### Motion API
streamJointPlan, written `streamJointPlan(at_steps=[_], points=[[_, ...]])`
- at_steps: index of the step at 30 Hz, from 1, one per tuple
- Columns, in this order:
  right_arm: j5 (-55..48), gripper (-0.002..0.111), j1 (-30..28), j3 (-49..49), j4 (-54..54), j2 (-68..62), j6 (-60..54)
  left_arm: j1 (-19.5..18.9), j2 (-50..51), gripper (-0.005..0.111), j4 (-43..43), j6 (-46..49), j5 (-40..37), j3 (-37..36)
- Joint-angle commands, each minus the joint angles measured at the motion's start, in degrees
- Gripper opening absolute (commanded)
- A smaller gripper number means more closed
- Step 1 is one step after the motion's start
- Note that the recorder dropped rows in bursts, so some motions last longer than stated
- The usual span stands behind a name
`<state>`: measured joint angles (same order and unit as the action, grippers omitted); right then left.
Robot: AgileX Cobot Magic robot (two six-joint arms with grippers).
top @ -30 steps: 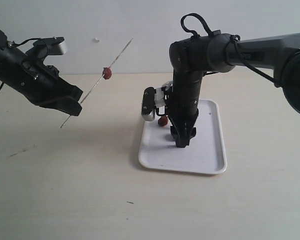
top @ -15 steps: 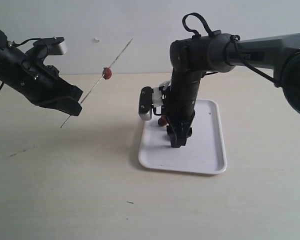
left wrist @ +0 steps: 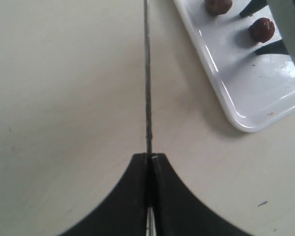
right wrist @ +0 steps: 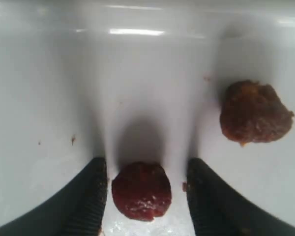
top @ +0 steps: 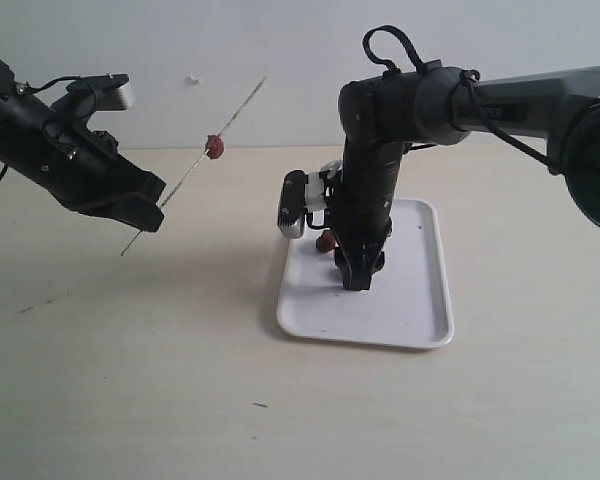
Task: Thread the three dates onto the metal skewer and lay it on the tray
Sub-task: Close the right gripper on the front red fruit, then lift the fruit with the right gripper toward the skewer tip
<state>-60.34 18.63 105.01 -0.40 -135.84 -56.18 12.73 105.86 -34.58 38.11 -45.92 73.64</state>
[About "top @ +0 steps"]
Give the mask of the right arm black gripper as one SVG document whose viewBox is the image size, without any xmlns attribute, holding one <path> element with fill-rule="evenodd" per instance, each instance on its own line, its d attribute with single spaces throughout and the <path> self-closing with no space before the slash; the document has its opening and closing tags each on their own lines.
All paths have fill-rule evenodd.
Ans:
<svg viewBox="0 0 600 480">
<path fill-rule="evenodd" d="M 385 265 L 384 244 L 392 233 L 390 211 L 393 199 L 385 196 L 371 207 L 360 209 L 338 184 L 331 200 L 329 228 L 338 243 L 334 260 L 343 288 L 369 290 L 374 275 Z"/>
</svg>

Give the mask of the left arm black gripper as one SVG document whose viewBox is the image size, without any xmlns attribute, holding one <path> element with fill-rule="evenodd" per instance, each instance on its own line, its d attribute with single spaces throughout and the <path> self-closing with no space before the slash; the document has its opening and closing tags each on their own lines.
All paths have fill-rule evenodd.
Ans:
<svg viewBox="0 0 600 480">
<path fill-rule="evenodd" d="M 157 232 L 166 183 L 118 151 L 117 140 L 88 121 L 55 112 L 33 95 L 9 101 L 10 166 L 63 207 Z"/>
</svg>

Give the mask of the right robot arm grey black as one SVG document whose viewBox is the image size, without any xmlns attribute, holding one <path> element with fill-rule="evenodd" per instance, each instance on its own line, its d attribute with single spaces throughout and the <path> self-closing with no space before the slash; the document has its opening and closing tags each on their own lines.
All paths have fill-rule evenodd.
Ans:
<svg viewBox="0 0 600 480">
<path fill-rule="evenodd" d="M 340 91 L 343 164 L 328 227 L 345 289 L 370 287 L 385 262 L 390 211 L 403 156 L 416 144 L 451 146 L 489 132 L 564 178 L 579 210 L 600 228 L 600 66 L 484 81 L 478 72 L 433 64 L 387 71 Z"/>
</svg>

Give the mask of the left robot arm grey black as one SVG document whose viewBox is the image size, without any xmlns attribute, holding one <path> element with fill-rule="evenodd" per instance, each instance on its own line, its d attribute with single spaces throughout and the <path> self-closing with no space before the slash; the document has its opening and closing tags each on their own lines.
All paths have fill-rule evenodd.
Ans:
<svg viewBox="0 0 600 480">
<path fill-rule="evenodd" d="M 64 76 L 66 94 L 48 106 L 38 88 L 19 83 L 0 59 L 0 161 L 48 191 L 64 208 L 111 219 L 155 233 L 164 215 L 157 201 L 165 183 L 118 152 L 117 140 L 87 123 L 100 111 L 130 107 L 125 74 Z M 365 118 L 354 106 L 359 96 L 345 86 L 339 99 L 345 149 L 341 174 L 326 180 L 326 228 L 337 246 L 343 285 L 367 290 L 385 262 L 391 231 L 390 195 L 380 177 L 383 164 L 373 152 L 377 140 L 363 135 Z"/>
</svg>

